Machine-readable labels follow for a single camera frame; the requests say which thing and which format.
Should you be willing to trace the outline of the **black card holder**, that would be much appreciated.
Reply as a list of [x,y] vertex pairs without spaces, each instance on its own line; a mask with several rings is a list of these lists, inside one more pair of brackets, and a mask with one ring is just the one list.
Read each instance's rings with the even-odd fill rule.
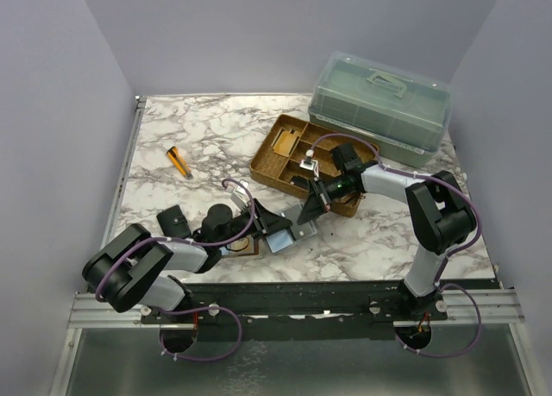
[[191,236],[188,221],[177,204],[158,213],[156,219],[164,236],[183,239]]

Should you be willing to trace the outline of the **brown open card holder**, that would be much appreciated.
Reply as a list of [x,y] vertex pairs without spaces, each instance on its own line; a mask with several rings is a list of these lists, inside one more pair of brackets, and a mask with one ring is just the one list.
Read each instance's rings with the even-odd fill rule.
[[256,256],[260,252],[259,242],[252,236],[242,238],[225,247],[220,247],[223,258]]

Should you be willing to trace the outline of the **yellow cards in tray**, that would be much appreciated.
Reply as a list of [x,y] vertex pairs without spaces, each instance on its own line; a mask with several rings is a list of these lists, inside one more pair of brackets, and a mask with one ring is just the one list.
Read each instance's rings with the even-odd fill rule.
[[272,142],[272,149],[277,155],[289,157],[292,154],[301,134],[295,129],[281,129]]

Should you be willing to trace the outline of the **orange utility knife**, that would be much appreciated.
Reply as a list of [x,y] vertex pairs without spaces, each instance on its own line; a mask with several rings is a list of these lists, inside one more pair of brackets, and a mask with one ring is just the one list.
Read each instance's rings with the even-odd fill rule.
[[166,155],[177,170],[187,179],[192,179],[193,175],[191,169],[186,164],[185,160],[179,154],[178,149],[175,146],[172,146],[166,151]]

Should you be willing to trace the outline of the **grey card holder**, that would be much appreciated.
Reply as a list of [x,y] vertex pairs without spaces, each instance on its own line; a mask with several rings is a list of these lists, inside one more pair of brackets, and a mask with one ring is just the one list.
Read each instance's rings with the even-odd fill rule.
[[276,212],[277,215],[290,220],[292,226],[266,238],[266,244],[271,253],[277,254],[283,249],[297,245],[317,234],[317,225],[315,221],[309,221],[302,225],[297,224],[297,219],[303,206],[303,203],[296,203]]

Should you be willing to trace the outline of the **clear green plastic toolbox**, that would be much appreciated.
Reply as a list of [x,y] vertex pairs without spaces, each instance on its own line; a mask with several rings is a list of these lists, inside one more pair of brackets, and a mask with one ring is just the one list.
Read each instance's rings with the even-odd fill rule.
[[434,79],[347,53],[331,55],[312,94],[312,123],[355,135],[380,154],[423,167],[449,127],[452,95]]

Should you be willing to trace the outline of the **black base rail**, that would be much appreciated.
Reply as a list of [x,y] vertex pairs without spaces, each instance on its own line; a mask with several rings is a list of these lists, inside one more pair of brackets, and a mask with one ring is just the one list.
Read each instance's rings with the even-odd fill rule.
[[166,315],[140,305],[117,313],[107,305],[91,325],[99,328],[151,328],[171,335],[197,332],[200,339],[305,341],[341,338],[392,340],[400,325],[447,320],[444,298],[409,299],[398,281],[191,284],[184,308],[202,308],[196,316]]

